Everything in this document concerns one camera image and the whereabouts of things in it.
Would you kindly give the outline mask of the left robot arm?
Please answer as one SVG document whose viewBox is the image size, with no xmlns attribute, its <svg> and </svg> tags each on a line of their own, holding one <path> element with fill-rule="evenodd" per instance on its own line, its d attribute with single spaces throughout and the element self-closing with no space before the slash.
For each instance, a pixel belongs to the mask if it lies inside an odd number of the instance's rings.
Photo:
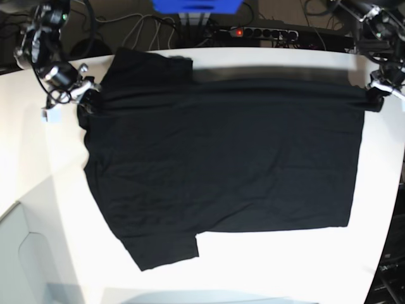
<svg viewBox="0 0 405 304">
<path fill-rule="evenodd" d="M 352 25 L 358 54 L 378 65 L 367 85 L 377 96 L 404 101 L 403 1 L 329 1 L 333 14 Z"/>
</svg>

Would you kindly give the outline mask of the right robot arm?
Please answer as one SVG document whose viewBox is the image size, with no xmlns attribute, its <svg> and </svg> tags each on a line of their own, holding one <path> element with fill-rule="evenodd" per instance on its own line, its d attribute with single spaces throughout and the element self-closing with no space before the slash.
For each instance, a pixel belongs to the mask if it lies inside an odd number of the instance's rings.
<svg viewBox="0 0 405 304">
<path fill-rule="evenodd" d="M 69 103 L 79 105 L 101 86 L 94 77 L 85 76 L 88 66 L 75 68 L 64 54 L 60 35 L 69 19 L 69 1 L 44 1 L 35 6 L 28 24 L 22 30 L 20 45 L 15 49 L 15 60 L 22 69 L 31 68 L 46 94 L 41 117 L 55 122 L 60 107 Z"/>
</svg>

